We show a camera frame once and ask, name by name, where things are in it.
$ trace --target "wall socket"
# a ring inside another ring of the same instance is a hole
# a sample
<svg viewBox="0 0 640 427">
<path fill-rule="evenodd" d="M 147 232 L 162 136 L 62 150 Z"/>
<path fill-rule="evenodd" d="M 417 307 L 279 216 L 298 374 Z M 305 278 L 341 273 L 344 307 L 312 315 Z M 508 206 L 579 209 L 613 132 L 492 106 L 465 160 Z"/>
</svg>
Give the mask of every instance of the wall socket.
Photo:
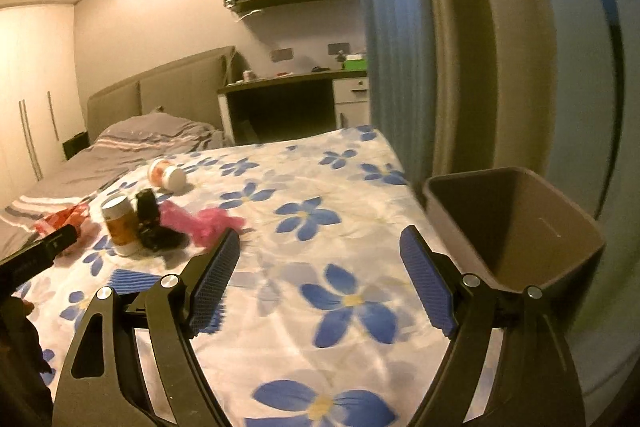
<svg viewBox="0 0 640 427">
<path fill-rule="evenodd" d="M 283 60 L 293 60 L 293 48 L 271 51 L 271 62 L 282 62 Z"/>
<path fill-rule="evenodd" d="M 351 45 L 348 42 L 337 42 L 335 44 L 329 44 L 329 55 L 337 55 L 342 52 L 345 55 L 351 53 Z"/>
</svg>

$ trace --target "yellow flower center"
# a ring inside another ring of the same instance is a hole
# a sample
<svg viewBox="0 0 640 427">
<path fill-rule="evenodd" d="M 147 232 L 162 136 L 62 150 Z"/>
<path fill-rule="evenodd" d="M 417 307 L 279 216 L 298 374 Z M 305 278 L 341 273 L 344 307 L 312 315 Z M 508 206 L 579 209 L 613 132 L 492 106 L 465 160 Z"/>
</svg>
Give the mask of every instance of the yellow flower center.
<svg viewBox="0 0 640 427">
<path fill-rule="evenodd" d="M 351 307 L 351 306 L 360 306 L 361 304 L 364 304 L 364 299 L 360 296 L 360 295 L 345 295 L 342 298 L 342 304 L 345 307 Z"/>
<path fill-rule="evenodd" d="M 329 414 L 334 401 L 330 396 L 321 394 L 306 410 L 306 415 L 311 421 L 316 421 Z"/>
</svg>

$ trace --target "metal screw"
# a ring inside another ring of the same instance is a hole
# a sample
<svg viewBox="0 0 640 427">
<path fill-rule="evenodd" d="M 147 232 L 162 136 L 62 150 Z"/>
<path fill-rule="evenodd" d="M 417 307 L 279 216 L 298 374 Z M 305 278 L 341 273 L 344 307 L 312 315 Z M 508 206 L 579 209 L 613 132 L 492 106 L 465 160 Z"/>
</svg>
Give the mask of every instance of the metal screw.
<svg viewBox="0 0 640 427">
<path fill-rule="evenodd" d="M 105 299 L 108 299 L 109 297 L 111 297 L 112 293 L 113 293 L 113 290 L 111 288 L 109 288 L 108 286 L 103 286 L 97 291 L 95 296 L 101 301 L 104 301 Z"/>
<path fill-rule="evenodd" d="M 462 278 L 462 283 L 469 288 L 477 288 L 480 285 L 480 279 L 476 275 L 468 273 Z"/>
<path fill-rule="evenodd" d="M 173 288 L 179 280 L 177 275 L 167 275 L 166 277 L 162 277 L 160 284 L 163 288 Z"/>
<path fill-rule="evenodd" d="M 542 299 L 542 290 L 537 286 L 529 286 L 527 288 L 527 295 L 532 299 Z"/>
</svg>

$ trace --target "headboard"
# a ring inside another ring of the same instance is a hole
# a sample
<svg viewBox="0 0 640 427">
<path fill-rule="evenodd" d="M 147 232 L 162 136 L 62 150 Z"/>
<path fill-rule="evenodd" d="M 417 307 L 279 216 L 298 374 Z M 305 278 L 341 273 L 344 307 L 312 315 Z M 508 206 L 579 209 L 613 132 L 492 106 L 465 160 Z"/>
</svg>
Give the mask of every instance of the headboard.
<svg viewBox="0 0 640 427">
<path fill-rule="evenodd" d="M 89 97 L 87 131 L 91 143 L 108 126 L 162 106 L 181 118 L 222 129 L 217 90 L 241 74 L 234 46 L 163 64 L 106 87 Z"/>
</svg>

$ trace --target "brown trash can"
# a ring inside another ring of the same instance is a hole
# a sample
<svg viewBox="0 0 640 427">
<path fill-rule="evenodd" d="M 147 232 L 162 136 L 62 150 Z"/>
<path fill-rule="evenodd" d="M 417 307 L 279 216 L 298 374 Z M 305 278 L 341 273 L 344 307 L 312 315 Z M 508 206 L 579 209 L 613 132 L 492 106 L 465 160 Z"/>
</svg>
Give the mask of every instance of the brown trash can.
<svg viewBox="0 0 640 427">
<path fill-rule="evenodd" d="M 549 289 L 605 244 L 591 216 L 528 169 L 436 176 L 426 195 L 427 216 L 458 268 L 496 289 Z"/>
</svg>

